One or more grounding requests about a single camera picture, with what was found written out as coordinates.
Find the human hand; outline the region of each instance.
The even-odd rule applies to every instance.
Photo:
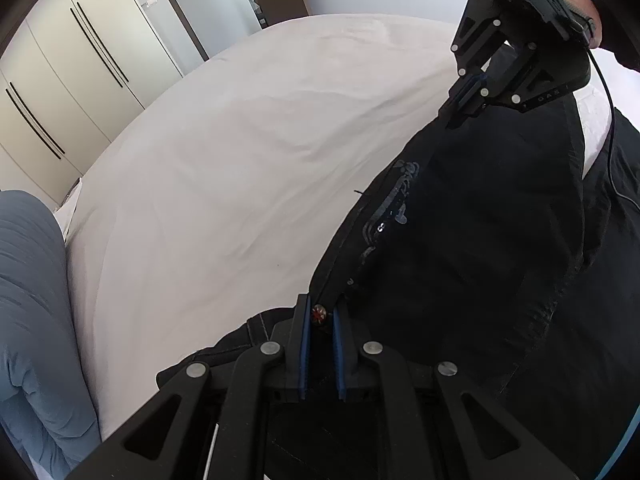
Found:
[[[602,20],[600,19],[600,13],[591,0],[565,0],[571,10],[580,12],[593,19],[595,25],[595,32],[589,48],[598,48],[602,43]]]

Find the white bed sheet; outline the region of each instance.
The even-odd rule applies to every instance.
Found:
[[[190,73],[104,152],[67,240],[103,437],[156,372],[307,290],[354,190],[446,99],[454,32],[399,16],[281,23]],[[592,162],[609,111],[593,86],[577,97]]]

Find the black garment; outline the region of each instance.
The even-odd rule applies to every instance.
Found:
[[[510,57],[503,49],[489,71]],[[613,176],[638,200],[640,136],[616,113]],[[348,214],[313,276],[312,301],[346,301],[409,360],[455,361],[580,478],[594,479],[640,402],[640,216],[612,201],[606,155],[583,181],[572,95],[524,115],[489,108],[452,132],[435,121]],[[256,325],[197,357],[247,348]],[[312,352],[331,355],[329,336],[312,333]],[[325,403],[302,416],[286,406],[271,413],[271,478],[376,478],[371,414],[335,402],[326,362],[309,381],[311,399]],[[640,472],[638,440],[607,478]]]
[[[604,0],[591,1],[598,9],[602,21],[602,44],[600,47],[613,52],[620,65],[640,72],[640,54],[633,46],[625,29],[616,19],[616,15],[611,12]]]

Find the metal rivet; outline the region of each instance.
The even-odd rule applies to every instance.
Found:
[[[260,345],[260,352],[265,355],[274,355],[280,351],[280,345],[275,341],[267,341],[266,343],[262,343]]]
[[[445,377],[453,377],[458,373],[458,367],[449,361],[444,361],[438,365],[438,373]]]
[[[326,309],[324,306],[317,304],[311,308],[311,323],[316,326],[322,325],[326,319]]]
[[[382,353],[382,345],[377,341],[364,343],[364,345],[362,345],[362,349],[365,351],[365,354],[369,355],[378,355]]]
[[[206,371],[207,367],[202,363],[191,363],[189,366],[187,366],[187,375],[189,377],[193,377],[194,379],[196,377],[202,377],[204,375],[204,372]]]

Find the blue fabric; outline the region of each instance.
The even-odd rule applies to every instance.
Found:
[[[0,419],[54,480],[98,444],[66,284],[62,232],[47,207],[0,192]]]
[[[607,473],[609,473],[613,465],[620,458],[620,455],[622,455],[622,452],[625,450],[625,447],[631,440],[631,437],[634,436],[634,433],[636,432],[636,429],[638,428],[639,424],[640,424],[640,406],[638,406],[638,409],[636,410],[636,414],[631,419],[631,423],[629,424],[629,427],[626,428],[625,434],[622,436],[622,440],[620,440],[618,447],[613,452],[613,455],[611,455],[609,460],[607,460],[607,463],[602,468],[602,471],[600,471],[600,474],[596,477],[596,480],[602,480],[605,476],[607,476]]]

